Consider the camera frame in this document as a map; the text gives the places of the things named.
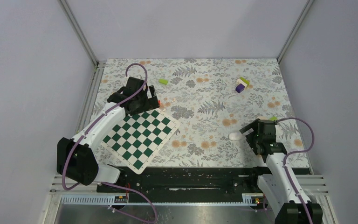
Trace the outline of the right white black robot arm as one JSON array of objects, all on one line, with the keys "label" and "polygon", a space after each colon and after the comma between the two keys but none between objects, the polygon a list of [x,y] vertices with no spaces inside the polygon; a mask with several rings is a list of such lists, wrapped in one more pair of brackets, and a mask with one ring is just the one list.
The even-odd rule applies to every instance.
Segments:
[{"label": "right white black robot arm", "polygon": [[288,152],[276,141],[276,125],[285,119],[256,119],[239,130],[255,155],[261,156],[270,173],[256,172],[250,177],[250,189],[263,192],[271,207],[275,224],[320,224],[323,210],[313,203],[302,189],[288,163]]}]

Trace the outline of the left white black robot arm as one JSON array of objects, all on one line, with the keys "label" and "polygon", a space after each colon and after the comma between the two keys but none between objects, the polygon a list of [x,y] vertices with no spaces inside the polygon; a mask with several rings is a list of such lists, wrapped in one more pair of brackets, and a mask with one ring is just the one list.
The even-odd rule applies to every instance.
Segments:
[{"label": "left white black robot arm", "polygon": [[64,178],[82,185],[108,182],[115,192],[122,191],[126,180],[119,169],[99,165],[94,156],[96,150],[113,127],[129,115],[157,109],[159,100],[154,86],[144,80],[130,77],[107,99],[99,115],[72,138],[61,138],[57,144],[56,170]]}]

